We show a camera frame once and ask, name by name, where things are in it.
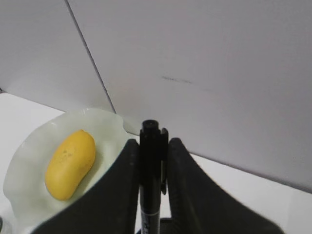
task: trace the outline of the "black marker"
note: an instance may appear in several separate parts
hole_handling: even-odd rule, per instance
[[[143,122],[140,132],[142,234],[159,234],[162,139],[157,121]]]

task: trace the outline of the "table surface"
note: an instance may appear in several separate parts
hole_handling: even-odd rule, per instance
[[[11,158],[19,145],[40,125],[63,112],[0,94],[0,215],[13,226],[14,233],[29,233],[14,217],[10,202],[3,194],[3,181]],[[287,234],[311,234],[312,194],[192,155],[200,167],[225,191],[249,208],[277,223]],[[136,231],[140,228],[137,210]],[[162,196],[161,217],[170,216],[169,198]]]

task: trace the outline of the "white wall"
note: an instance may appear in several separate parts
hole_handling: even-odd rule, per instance
[[[61,110],[112,110],[63,0],[0,1],[0,87]]]
[[[311,0],[70,0],[118,114],[312,191]]]

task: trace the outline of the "yellow mango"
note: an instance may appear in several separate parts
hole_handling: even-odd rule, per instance
[[[56,149],[45,172],[45,186],[58,200],[68,200],[96,157],[96,145],[83,130],[72,133]]]

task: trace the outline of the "black object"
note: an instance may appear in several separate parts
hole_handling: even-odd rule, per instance
[[[166,182],[172,218],[159,222],[160,192],[166,193]],[[283,233],[222,190],[180,139],[168,143],[167,130],[160,131],[156,121],[148,120],[140,146],[128,140],[108,172],[83,197],[33,234],[133,234],[139,187],[143,234]]]
[[[0,233],[1,233],[1,230],[2,230],[2,218],[0,216]]]

